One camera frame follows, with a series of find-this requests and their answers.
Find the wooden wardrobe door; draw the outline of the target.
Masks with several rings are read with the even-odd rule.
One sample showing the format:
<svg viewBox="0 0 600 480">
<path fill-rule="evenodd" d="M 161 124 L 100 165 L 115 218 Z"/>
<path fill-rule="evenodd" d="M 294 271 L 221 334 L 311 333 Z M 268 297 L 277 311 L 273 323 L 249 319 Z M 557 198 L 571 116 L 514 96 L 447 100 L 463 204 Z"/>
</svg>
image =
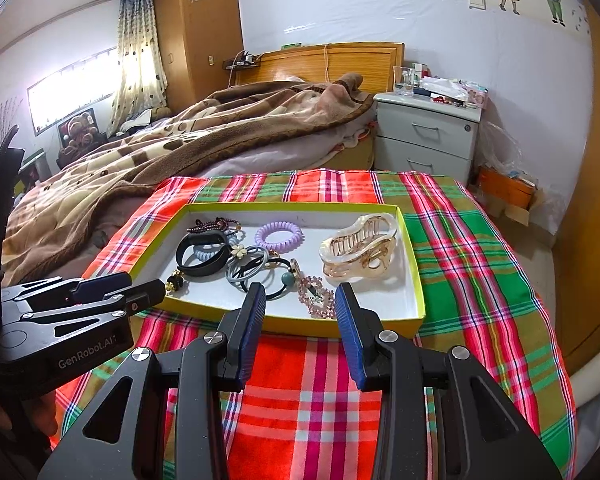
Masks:
<svg viewBox="0 0 600 480">
<path fill-rule="evenodd" d="M 600 351 L 600 14 L 588 7 L 593 109 L 579 179 L 553 248 L 555 330 L 573 374 Z"/>
</svg>

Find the rhinestone hair clip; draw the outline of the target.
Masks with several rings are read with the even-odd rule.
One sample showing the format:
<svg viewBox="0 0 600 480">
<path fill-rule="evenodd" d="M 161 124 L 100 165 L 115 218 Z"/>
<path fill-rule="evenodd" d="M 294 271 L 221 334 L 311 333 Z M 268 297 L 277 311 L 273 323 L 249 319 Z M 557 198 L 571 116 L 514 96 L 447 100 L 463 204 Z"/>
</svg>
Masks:
<svg viewBox="0 0 600 480">
<path fill-rule="evenodd" d="M 318 276 L 305 274 L 296 259 L 291 259 L 291 270 L 296 278 L 294 287 L 297 289 L 299 301 L 308 310 L 311 318 L 334 320 L 335 292 L 324 286 Z"/>
</svg>

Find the orange cardboard box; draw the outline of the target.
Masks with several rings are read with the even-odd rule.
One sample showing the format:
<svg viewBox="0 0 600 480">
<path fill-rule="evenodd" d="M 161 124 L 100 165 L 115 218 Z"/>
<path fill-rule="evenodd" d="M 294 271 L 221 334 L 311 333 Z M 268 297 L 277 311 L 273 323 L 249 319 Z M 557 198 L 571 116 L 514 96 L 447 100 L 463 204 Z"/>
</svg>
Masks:
<svg viewBox="0 0 600 480">
<path fill-rule="evenodd" d="M 535 194 L 535 188 L 532 185 L 506 177 L 488 167 L 479 169 L 478 188 L 486 195 L 499 198 L 506 204 L 522 209 L 529 208 Z"/>
</svg>

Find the yellow-green shallow box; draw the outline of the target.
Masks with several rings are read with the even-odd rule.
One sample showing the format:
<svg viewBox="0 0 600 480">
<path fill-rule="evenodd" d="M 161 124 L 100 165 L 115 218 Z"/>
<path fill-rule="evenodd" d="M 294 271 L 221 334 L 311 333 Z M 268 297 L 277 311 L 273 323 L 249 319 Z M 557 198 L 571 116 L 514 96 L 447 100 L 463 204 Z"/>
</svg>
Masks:
<svg viewBox="0 0 600 480">
<path fill-rule="evenodd" d="M 353 224 L 363 214 L 392 214 L 396 222 L 396 248 L 391 254 L 390 266 L 379 278 L 346 278 L 351 283 L 361 307 L 374 310 L 387 330 L 405 337 L 417 333 L 425 317 L 422 294 L 413 244 L 408 235 L 399 206 L 347 203 L 193 203 L 184 205 L 174 216 L 160 226 L 157 235 L 148 242 L 140 258 L 133 263 L 129 274 L 134 282 L 160 278 L 166 282 L 175 270 L 175 253 L 186 229 L 194 220 L 212 220 L 224 217 L 237 220 L 246 234 L 242 244 L 253 244 L 260 226 L 268 222 L 290 221 L 304 233 L 304 241 L 294 252 L 283 255 L 295 258 L 303 273 L 318 276 L 325 288 L 335 291 L 338 282 L 322 273 L 320 245 L 337 231 Z M 219 321 L 225 311 L 242 304 L 245 294 L 239 286 L 230 284 L 224 269 L 204 278 L 185 278 L 185 284 L 173 296 L 166 295 L 159 308 L 186 314 L 205 321 Z M 266 332 L 332 337 L 339 335 L 335 320 L 311 318 L 308 308 L 291 289 L 278 299 L 268 301 L 263 329 Z"/>
</svg>

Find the wooden headboard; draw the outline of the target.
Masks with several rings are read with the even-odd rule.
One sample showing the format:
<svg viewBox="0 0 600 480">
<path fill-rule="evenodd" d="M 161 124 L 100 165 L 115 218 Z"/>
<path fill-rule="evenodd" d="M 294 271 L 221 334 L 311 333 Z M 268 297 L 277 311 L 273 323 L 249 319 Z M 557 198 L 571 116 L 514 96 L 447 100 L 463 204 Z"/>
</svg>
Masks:
<svg viewBox="0 0 600 480">
<path fill-rule="evenodd" d="M 393 89 L 393 69 L 403 63 L 400 42 L 340 42 L 282 49 L 258 55 L 257 62 L 235 70 L 233 84 L 286 80 L 297 77 L 309 82 L 335 81 L 346 73 L 362 76 L 360 89 L 367 93 Z"/>
</svg>

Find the large pink hair claw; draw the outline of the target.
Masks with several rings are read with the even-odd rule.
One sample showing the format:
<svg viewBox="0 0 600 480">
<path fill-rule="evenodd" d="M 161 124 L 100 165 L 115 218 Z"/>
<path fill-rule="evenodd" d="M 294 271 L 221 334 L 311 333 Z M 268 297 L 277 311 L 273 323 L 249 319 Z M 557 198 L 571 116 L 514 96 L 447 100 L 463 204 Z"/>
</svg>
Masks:
<svg viewBox="0 0 600 480">
<path fill-rule="evenodd" d="M 398 222 L 392 214 L 363 214 L 325 238 L 318 254 L 323 273 L 332 280 L 378 278 L 390 266 L 398 244 Z"/>
</svg>

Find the teddy bear picture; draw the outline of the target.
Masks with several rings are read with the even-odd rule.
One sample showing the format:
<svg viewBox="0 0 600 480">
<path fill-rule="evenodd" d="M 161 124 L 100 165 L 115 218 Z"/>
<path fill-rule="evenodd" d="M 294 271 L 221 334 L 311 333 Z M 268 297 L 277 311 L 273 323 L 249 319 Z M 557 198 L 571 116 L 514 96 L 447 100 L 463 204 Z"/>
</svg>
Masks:
<svg viewBox="0 0 600 480">
<path fill-rule="evenodd" d="M 58 125 L 60 150 L 58 162 L 63 167 L 80 156 L 93 151 L 106 141 L 99 131 L 94 108 L 76 113 Z"/>
</svg>

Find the black wristband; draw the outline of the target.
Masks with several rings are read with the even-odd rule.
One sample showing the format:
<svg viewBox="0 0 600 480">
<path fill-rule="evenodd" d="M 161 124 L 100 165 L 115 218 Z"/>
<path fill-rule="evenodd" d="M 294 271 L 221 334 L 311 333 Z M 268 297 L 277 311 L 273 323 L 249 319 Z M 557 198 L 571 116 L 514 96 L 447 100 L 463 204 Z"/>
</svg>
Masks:
<svg viewBox="0 0 600 480">
<path fill-rule="evenodd" d="M 189 232 L 176 248 L 176 268 L 189 278 L 205 278 L 220 272 L 231 255 L 232 246 L 223 232 Z"/>
</svg>

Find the tall wooden wardrobe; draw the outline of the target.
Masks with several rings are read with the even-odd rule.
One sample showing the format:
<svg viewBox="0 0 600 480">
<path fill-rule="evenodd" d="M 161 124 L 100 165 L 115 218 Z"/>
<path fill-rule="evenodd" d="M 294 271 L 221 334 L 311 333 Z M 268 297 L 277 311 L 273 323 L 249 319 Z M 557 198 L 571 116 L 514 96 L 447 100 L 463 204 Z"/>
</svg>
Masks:
<svg viewBox="0 0 600 480">
<path fill-rule="evenodd" d="M 224 89 L 242 43 L 239 0 L 154 0 L 166 102 L 177 113 Z"/>
</svg>

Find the patterned window curtain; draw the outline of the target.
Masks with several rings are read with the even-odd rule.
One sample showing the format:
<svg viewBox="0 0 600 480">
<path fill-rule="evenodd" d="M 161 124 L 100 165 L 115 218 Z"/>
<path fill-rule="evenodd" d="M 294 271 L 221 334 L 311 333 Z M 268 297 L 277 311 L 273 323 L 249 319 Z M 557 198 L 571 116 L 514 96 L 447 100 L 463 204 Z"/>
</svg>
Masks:
<svg viewBox="0 0 600 480">
<path fill-rule="evenodd" d="M 120 0 L 117 60 L 108 136 L 145 110 L 166 106 L 168 80 L 158 45 L 154 0 Z"/>
</svg>

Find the grey bedside cabinet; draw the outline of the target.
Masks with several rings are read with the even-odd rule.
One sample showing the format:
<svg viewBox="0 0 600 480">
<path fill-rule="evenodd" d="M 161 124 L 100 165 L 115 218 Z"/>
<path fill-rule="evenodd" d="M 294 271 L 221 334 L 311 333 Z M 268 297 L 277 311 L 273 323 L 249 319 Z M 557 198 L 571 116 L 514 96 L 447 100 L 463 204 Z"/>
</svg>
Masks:
<svg viewBox="0 0 600 480">
<path fill-rule="evenodd" d="M 417 171 L 467 183 L 481 110 L 385 92 L 374 96 L 377 170 Z"/>
</svg>

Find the white paper roll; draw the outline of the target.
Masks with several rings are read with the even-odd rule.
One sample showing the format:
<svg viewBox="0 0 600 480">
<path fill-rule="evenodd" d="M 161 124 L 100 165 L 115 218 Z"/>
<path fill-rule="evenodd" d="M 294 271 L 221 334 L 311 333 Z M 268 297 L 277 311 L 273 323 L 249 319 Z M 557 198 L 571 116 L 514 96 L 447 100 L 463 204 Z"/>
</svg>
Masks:
<svg viewBox="0 0 600 480">
<path fill-rule="evenodd" d="M 574 403 L 577 408 L 600 394 L 600 352 L 570 377 Z"/>
</svg>

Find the colourful plaid cloth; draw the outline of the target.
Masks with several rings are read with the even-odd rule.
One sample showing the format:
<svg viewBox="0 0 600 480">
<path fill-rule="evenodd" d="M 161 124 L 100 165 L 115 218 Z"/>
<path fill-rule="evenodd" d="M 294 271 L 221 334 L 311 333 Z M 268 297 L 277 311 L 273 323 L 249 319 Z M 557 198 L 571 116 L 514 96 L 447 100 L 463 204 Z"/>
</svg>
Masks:
<svg viewBox="0 0 600 480">
<path fill-rule="evenodd" d="M 122 200 L 122 219 L 61 274 L 126 271 L 181 206 L 195 202 L 391 204 L 415 251 L 426 316 L 420 346 L 467 347 L 528 420 L 564 478 L 576 470 L 576 406 L 550 317 L 513 249 L 448 177 L 315 169 L 171 178 Z M 265 335 L 250 381 L 222 397 L 234 479 L 366 479 L 380 397 L 352 382 L 334 340 Z"/>
</svg>

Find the brown fleece blanket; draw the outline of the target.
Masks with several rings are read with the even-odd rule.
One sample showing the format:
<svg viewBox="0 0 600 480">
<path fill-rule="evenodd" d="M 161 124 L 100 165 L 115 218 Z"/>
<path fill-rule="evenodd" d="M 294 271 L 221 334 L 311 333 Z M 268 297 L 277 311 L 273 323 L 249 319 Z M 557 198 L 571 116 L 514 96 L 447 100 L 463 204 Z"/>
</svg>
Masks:
<svg viewBox="0 0 600 480">
<path fill-rule="evenodd" d="M 195 177 L 254 148 L 305 139 L 368 112 L 363 78 L 329 84 L 291 80 L 242 84 L 108 143 L 27 192 L 10 214 L 3 283 L 38 280 L 73 259 L 110 204 L 147 197 L 170 177 Z"/>
</svg>

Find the clear glass cup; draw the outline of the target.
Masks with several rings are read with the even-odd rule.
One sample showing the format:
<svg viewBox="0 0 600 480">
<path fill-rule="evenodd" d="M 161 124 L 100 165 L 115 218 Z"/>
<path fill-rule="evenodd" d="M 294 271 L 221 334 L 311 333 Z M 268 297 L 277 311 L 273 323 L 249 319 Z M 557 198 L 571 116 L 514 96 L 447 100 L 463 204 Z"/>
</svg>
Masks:
<svg viewBox="0 0 600 480">
<path fill-rule="evenodd" d="M 411 67 L 393 67 L 393 92 L 400 96 L 409 96 L 414 90 L 414 72 Z"/>
</svg>

